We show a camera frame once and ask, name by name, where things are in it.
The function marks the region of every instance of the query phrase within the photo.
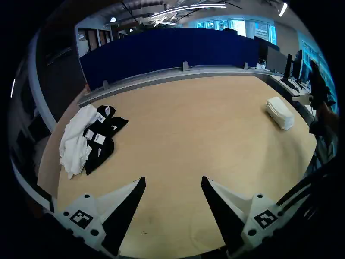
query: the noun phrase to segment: wooden table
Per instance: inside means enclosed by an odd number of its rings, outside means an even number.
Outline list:
[[[264,111],[274,96],[295,115],[286,132]],[[93,105],[111,105],[129,123],[113,138],[116,151],[92,174],[68,180],[62,169],[58,210],[85,192],[102,196],[145,176],[146,190],[120,248],[125,256],[179,258],[223,246],[201,177],[278,200],[302,177],[316,146],[297,111],[252,76],[168,82]]]

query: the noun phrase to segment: folded white towel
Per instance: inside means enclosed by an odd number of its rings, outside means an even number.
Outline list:
[[[294,114],[279,97],[268,99],[266,101],[266,110],[283,130],[288,130],[294,125]]]

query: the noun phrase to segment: clothing label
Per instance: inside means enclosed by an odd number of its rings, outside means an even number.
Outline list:
[[[103,145],[105,140],[105,136],[101,135],[101,134],[96,134],[96,137],[94,139],[95,142],[97,142],[98,144]]]
[[[99,115],[98,120],[100,121],[100,123],[103,123],[105,120],[105,117],[103,117],[102,115]]]
[[[85,134],[85,138],[87,138],[88,140],[92,140],[92,137],[94,136],[94,132],[90,129],[88,129],[88,131]]]
[[[107,107],[105,108],[105,114],[106,114],[107,116],[109,116],[109,114],[110,114],[110,108],[109,108],[109,106],[107,106]]]
[[[88,159],[89,154],[91,153],[92,147],[90,147],[89,145],[86,147],[86,152],[85,152],[85,160]]]

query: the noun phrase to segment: person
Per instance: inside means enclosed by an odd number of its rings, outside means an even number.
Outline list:
[[[324,123],[339,136],[339,115],[334,113],[325,102],[322,102],[316,110],[318,119],[322,118]]]

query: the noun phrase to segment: blue room divider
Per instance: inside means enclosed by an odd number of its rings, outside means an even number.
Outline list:
[[[80,58],[90,89],[161,69],[194,65],[256,66],[258,44],[233,33],[200,28],[152,30],[110,42]]]

